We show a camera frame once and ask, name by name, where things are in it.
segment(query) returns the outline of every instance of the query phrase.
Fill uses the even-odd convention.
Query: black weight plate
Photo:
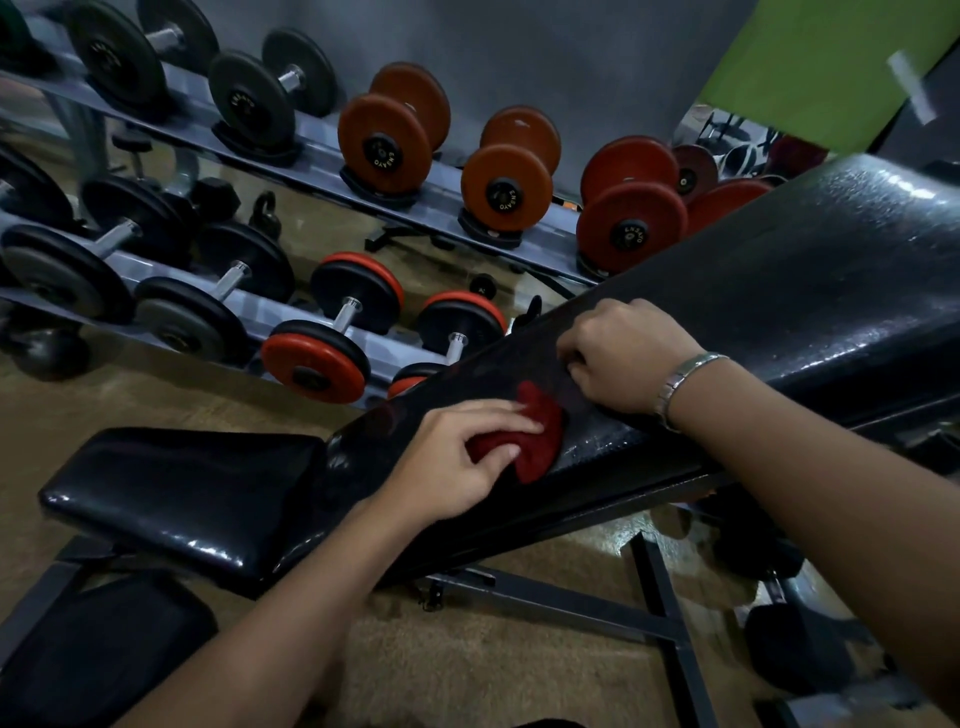
[[[166,94],[159,56],[120,11],[83,0],[67,9],[65,23],[86,70],[109,93],[131,106],[149,106]]]
[[[247,331],[225,305],[189,283],[140,281],[135,319],[171,349],[206,361],[237,362],[250,353]]]
[[[207,225],[197,235],[196,246],[201,264],[217,277],[234,260],[247,263],[250,275],[238,288],[281,303],[294,295],[297,282],[287,256],[276,242],[249,225],[232,221]]]
[[[125,219],[140,226],[140,237],[124,245],[124,250],[151,260],[167,260],[189,249],[190,237],[177,213],[136,180],[99,177],[84,184],[80,197],[103,231]]]
[[[384,334],[400,317],[400,301],[390,283],[358,263],[334,260],[318,265],[310,277],[310,291],[328,319],[337,318],[345,298],[355,298],[363,310],[351,325],[364,331]]]
[[[414,323],[414,328],[429,352],[446,353],[450,334],[467,337],[461,358],[470,356],[503,338],[503,327],[479,306],[466,301],[437,301],[427,306]]]
[[[7,212],[52,228],[73,223],[73,207],[60,186],[31,159],[2,142],[0,180],[13,187],[8,198],[0,199],[0,207]]]
[[[274,336],[279,333],[297,333],[300,336],[309,336],[310,338],[317,339],[317,341],[323,341],[328,346],[346,355],[363,374],[363,378],[367,381],[370,380],[370,360],[367,358],[367,355],[364,354],[363,350],[357,346],[352,339],[339,331],[335,331],[330,327],[325,327],[323,324],[318,324],[313,321],[291,319],[274,327],[270,335]]]
[[[133,313],[127,286],[103,260],[45,228],[14,225],[0,238],[4,264],[40,297],[98,321],[126,324]]]
[[[136,16],[147,34],[169,25],[180,28],[183,43],[160,54],[168,63],[205,76],[210,62],[220,53],[213,28],[190,0],[137,0]]]
[[[326,54],[310,37],[293,28],[277,28],[264,39],[260,57],[276,78],[290,66],[303,73],[303,88],[290,92],[297,109],[321,117],[333,111],[337,77]]]
[[[269,149],[293,140],[297,130],[293,100],[256,58],[224,51],[210,64],[209,81],[224,121],[251,143]]]

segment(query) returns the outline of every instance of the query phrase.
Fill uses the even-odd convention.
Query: black vinyl upholstery
[[[717,471],[685,438],[593,406],[569,379],[556,339],[599,300],[649,299],[708,349],[835,422],[858,426],[960,394],[958,280],[960,192],[883,160],[838,160],[368,412],[331,438],[325,457],[316,447],[307,456],[305,438],[293,436],[246,435],[241,446],[228,444],[237,435],[170,434],[147,447],[142,431],[121,430],[84,447],[41,501],[87,530],[188,559],[215,578],[219,572],[221,583],[228,573],[252,594],[379,488],[424,412],[511,397],[521,380],[533,379],[568,415],[557,463],[538,483],[500,483],[464,516],[428,528],[387,581],[420,576],[669,500],[691,478]],[[174,461],[183,482],[157,470],[131,487],[134,472],[170,461],[165,443],[173,440],[182,448]],[[121,452],[129,465],[111,466],[86,454],[90,447]],[[284,448],[296,453],[292,461]],[[220,462],[241,451],[260,473],[276,468],[278,483]],[[185,464],[188,453],[200,469]],[[229,504],[237,491],[247,503],[268,494],[276,502],[263,503],[249,522]]]

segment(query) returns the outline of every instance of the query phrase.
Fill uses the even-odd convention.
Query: adjustable weight bench
[[[835,422],[895,443],[960,412],[958,231],[957,188],[875,158],[838,160],[539,317],[327,443],[108,430],[51,478],[40,505],[112,545],[257,598],[376,491],[426,411],[510,398],[532,379],[568,416],[550,473],[522,488],[504,478],[463,516],[431,526],[383,583],[430,577],[434,600],[453,586],[579,615],[582,626],[627,639],[653,634],[665,645],[684,725],[714,725],[655,546],[633,543],[652,615],[622,605],[604,611],[609,602],[471,567],[728,480],[685,438],[586,401],[557,361],[555,342],[603,298],[646,298],[707,349]]]

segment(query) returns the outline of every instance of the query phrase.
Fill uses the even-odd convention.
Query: right hand
[[[643,299],[604,299],[557,341],[557,355],[587,399],[628,413],[652,414],[667,378],[703,352],[680,324]]]

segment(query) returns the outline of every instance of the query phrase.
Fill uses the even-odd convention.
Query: gray weight plate
[[[210,62],[220,53],[213,28],[190,0],[137,0],[136,16],[147,34],[171,25],[180,29],[181,45],[160,54],[168,63],[205,76]]]
[[[67,9],[64,22],[86,70],[108,93],[141,107],[166,95],[160,57],[120,11],[100,0],[83,0]]]
[[[239,51],[224,51],[210,64],[210,95],[233,129],[270,149],[289,144],[297,130],[294,102],[263,63]]]
[[[278,77],[291,66],[300,69],[303,88],[290,94],[303,113],[326,116],[337,102],[337,77],[326,55],[312,39],[293,28],[278,28],[263,41],[263,64]]]

